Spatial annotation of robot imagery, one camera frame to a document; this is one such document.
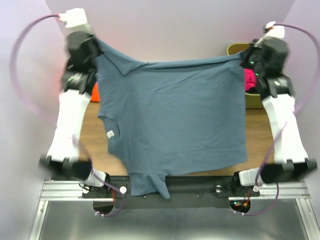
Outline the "blue-grey t-shirt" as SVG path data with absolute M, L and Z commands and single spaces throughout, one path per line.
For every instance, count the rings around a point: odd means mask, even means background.
M 167 176 L 247 161 L 241 55 L 142 62 L 100 42 L 98 117 L 135 197 L 170 194 Z

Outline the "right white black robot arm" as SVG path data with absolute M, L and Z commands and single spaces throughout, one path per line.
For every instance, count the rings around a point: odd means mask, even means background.
M 235 172 L 231 192 L 242 195 L 248 187 L 297 182 L 317 169 L 302 144 L 296 119 L 292 80 L 283 73 L 289 48 L 285 41 L 254 39 L 241 53 L 241 67 L 253 70 L 256 89 L 267 113 L 273 143 L 258 168 Z

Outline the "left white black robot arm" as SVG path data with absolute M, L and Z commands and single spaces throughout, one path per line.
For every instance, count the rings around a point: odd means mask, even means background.
M 39 165 L 54 176 L 78 180 L 106 197 L 111 193 L 109 175 L 95 170 L 88 151 L 80 144 L 84 116 L 96 84 L 97 61 L 103 51 L 92 33 L 75 31 L 67 36 L 67 60 L 61 78 L 59 111 L 53 140 Z

